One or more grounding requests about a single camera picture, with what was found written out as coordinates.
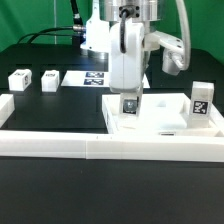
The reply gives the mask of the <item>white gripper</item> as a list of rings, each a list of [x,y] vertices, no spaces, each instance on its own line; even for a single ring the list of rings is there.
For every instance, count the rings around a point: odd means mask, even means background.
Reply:
[[[138,116],[143,88],[144,26],[127,21],[125,25],[126,52],[120,51],[120,24],[110,29],[109,87],[120,94],[119,113]]]

